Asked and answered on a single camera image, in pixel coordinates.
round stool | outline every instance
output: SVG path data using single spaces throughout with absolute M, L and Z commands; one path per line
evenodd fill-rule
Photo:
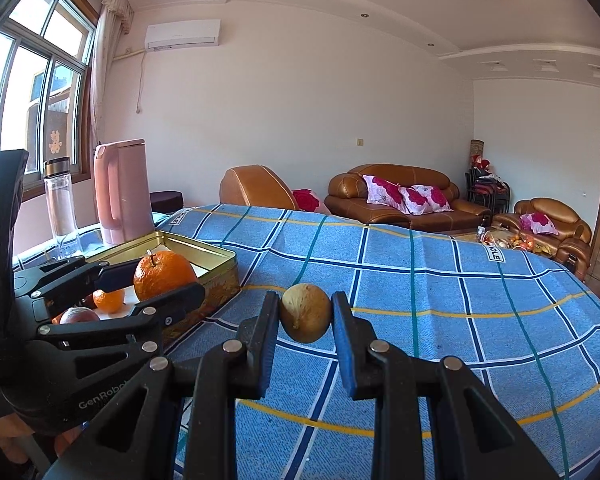
M 184 206 L 182 193 L 179 191 L 154 191 L 149 193 L 151 211 L 156 213 L 171 214 Z

pink thermos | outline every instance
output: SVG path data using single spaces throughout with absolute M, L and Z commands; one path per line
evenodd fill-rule
M 154 230 L 144 139 L 99 145 L 93 175 L 105 244 L 118 245 Z

leather armchair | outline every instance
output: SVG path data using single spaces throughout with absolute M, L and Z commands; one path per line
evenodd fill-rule
M 266 166 L 238 166 L 220 182 L 220 202 L 298 210 L 298 202 L 282 179 Z
M 453 211 L 421 216 L 404 215 L 389 206 L 368 204 L 368 191 L 363 175 L 373 175 L 402 186 L 437 186 L 442 190 Z M 352 218 L 363 224 L 392 224 L 426 232 L 452 232 L 488 225 L 491 211 L 459 198 L 458 186 L 439 171 L 397 164 L 364 164 L 333 177 L 329 195 L 324 199 L 329 210 L 338 216 Z
M 591 259 L 591 227 L 568 205 L 553 198 L 521 200 L 514 208 L 515 213 L 498 214 L 493 224 L 518 234 L 522 231 L 520 215 L 544 213 L 554 223 L 558 235 L 536 235 L 534 238 L 546 245 L 554 254 L 553 259 L 566 264 L 575 260 L 575 275 L 582 281 L 587 274 Z

clear bottle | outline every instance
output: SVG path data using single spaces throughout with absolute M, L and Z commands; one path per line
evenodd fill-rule
M 44 164 L 46 208 L 51 232 L 58 245 L 58 258 L 82 254 L 75 221 L 74 192 L 71 186 L 69 157 L 62 156 Z

white wall-mounted air conditioner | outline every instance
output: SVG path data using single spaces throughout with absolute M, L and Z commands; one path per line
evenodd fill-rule
M 217 46 L 220 20 L 158 23 L 146 28 L 144 48 L 150 52 L 190 46 Z

